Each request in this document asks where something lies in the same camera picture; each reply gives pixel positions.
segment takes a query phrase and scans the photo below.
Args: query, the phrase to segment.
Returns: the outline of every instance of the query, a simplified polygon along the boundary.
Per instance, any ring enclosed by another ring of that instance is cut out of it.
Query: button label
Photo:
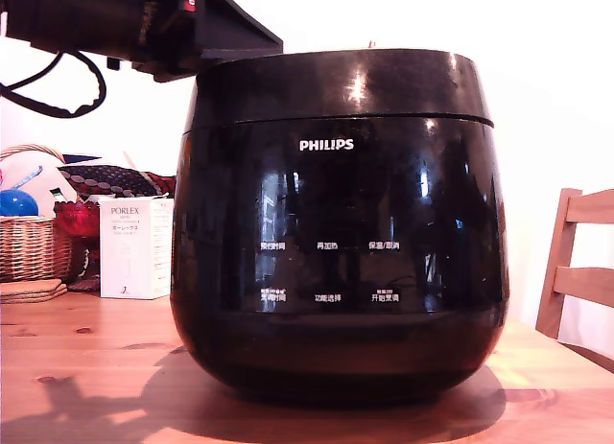
[[[263,302],[285,302],[286,290],[285,289],[262,289],[260,290],[260,300]]]
[[[368,250],[400,250],[398,241],[370,241]]]
[[[373,293],[371,295],[371,302],[386,303],[386,302],[398,302],[398,301],[399,301],[399,294],[393,293],[392,289],[378,289],[377,293]]]

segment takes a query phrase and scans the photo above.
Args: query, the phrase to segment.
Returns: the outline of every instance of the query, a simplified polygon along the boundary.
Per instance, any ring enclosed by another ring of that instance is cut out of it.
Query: black rice cooker
[[[405,400],[473,374],[508,308],[475,65],[426,50],[232,61],[197,77],[171,301],[247,394]]]

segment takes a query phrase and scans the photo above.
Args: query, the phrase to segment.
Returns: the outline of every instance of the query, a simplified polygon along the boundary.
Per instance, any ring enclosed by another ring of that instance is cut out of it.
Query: wooden table
[[[513,320],[438,399],[339,410],[238,398],[182,348],[168,297],[69,293],[1,311],[3,444],[614,443],[614,375]]]

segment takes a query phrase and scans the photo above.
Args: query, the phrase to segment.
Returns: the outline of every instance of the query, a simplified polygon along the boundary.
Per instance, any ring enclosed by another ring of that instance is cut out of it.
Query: black cable
[[[96,80],[98,81],[98,99],[96,99],[91,105],[81,105],[79,108],[77,108],[76,111],[71,112],[64,108],[58,108],[56,106],[47,105],[42,102],[35,101],[34,99],[30,99],[28,97],[24,97],[20,94],[12,92],[13,88],[16,89],[15,84],[11,86],[5,86],[4,84],[0,83],[0,96],[7,98],[7,100],[15,104],[28,108],[29,110],[35,111],[37,113],[41,113],[43,115],[51,116],[53,118],[78,118],[80,116],[84,116],[90,111],[94,111],[96,108],[98,108],[100,105],[103,104],[106,98],[106,84],[105,84],[105,79],[103,78],[103,74],[101,73],[99,68],[96,66],[96,64],[92,60],[84,56],[82,53],[78,51],[74,51],[74,52],[66,52],[63,54],[68,54],[80,60],[85,65],[87,65],[87,68],[89,68],[89,70],[96,76]],[[48,71],[44,75],[49,73],[55,66],[56,65],[53,65],[51,66],[51,68],[49,68],[48,66],[45,69]],[[37,79],[41,78],[39,74],[34,75],[34,77],[37,77]],[[26,83],[30,83],[30,79],[24,80],[23,82],[18,82],[16,84],[17,84],[17,87],[21,87],[25,85]]]
[[[49,72],[51,72],[56,67],[56,65],[58,65],[58,63],[61,60],[61,57],[63,55],[64,55],[64,53],[59,53],[51,61],[51,63],[49,65],[47,65],[45,68],[43,68],[41,71],[39,71],[35,75],[32,75],[30,78],[26,78],[25,80],[22,80],[21,82],[16,82],[15,84],[11,84],[11,85],[7,86],[7,88],[10,89],[11,91],[14,91],[15,89],[23,87],[26,84],[30,84],[31,82],[35,82],[36,80],[40,80],[42,77],[44,77]]]

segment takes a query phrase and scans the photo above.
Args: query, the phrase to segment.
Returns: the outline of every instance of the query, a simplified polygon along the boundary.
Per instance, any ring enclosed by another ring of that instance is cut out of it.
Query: chair backrest
[[[614,269],[571,269],[577,223],[614,223],[614,190],[582,195],[581,190],[560,192],[555,231],[546,267],[544,289],[535,328],[558,338],[565,295],[614,308]]]

